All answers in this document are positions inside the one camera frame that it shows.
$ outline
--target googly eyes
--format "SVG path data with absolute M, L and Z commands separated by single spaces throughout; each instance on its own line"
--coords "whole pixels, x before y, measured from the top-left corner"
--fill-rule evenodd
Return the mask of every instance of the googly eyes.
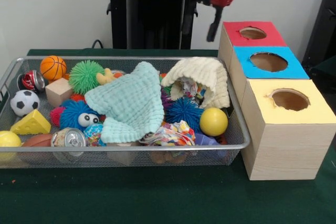
M 99 119 L 94 114 L 82 113 L 78 117 L 78 123 L 82 127 L 88 127 L 98 122 L 99 122 Z
M 98 123 L 99 119 L 96 115 L 94 114 L 90 114 L 90 125 L 94 124 L 94 123 Z

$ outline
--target cardboard box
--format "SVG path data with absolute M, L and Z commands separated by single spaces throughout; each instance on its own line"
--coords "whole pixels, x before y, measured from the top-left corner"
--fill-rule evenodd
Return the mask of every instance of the cardboard box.
M 247 79 L 309 79 L 288 47 L 234 47 L 229 75 L 239 104 Z
M 336 132 L 336 117 L 311 80 L 248 80 L 242 111 L 251 143 L 250 180 L 314 179 Z
M 218 57 L 227 70 L 230 69 L 234 46 L 287 47 L 272 22 L 223 22 Z

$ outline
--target black cable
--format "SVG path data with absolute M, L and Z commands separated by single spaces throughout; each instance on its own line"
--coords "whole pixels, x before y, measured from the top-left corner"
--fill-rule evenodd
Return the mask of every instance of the black cable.
M 92 44 L 92 47 L 91 47 L 91 48 L 94 48 L 95 45 L 97 44 L 97 42 L 99 43 L 100 48 L 104 48 L 103 43 L 102 43 L 100 40 L 98 40 L 98 39 L 96 39 L 96 40 L 94 41 L 94 43 Z

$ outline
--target basketball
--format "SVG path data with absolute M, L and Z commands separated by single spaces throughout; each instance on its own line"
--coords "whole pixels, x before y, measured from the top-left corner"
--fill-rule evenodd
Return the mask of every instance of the basketball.
M 44 58 L 40 65 L 40 72 L 49 81 L 55 81 L 63 77 L 67 72 L 67 65 L 58 56 L 48 56 Z

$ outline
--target soccer ball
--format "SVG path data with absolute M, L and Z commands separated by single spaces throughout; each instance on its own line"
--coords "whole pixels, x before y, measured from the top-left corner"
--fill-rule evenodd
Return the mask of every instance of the soccer ball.
M 29 90 L 17 91 L 10 101 L 10 107 L 18 116 L 26 116 L 31 111 L 38 109 L 39 106 L 40 99 L 37 94 Z

